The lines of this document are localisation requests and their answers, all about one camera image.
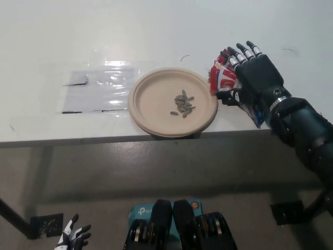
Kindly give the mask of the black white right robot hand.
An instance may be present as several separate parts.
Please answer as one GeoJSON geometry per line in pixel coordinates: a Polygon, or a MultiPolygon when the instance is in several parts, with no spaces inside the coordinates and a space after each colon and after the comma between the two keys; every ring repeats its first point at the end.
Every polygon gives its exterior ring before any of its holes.
{"type": "Polygon", "coordinates": [[[241,87],[217,92],[218,99],[229,106],[239,102],[269,109],[280,98],[289,98],[291,94],[284,88],[284,80],[269,57],[252,42],[246,44],[237,43],[238,49],[228,47],[230,55],[221,52],[233,67],[241,87]]]}

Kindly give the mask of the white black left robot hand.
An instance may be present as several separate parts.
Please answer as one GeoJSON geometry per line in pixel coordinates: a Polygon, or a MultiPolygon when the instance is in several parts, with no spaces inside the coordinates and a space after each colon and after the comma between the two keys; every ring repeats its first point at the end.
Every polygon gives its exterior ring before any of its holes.
{"type": "Polygon", "coordinates": [[[79,214],[75,214],[68,222],[54,250],[82,250],[88,244],[88,239],[91,237],[89,232],[91,225],[74,229],[78,219],[79,214]]]}

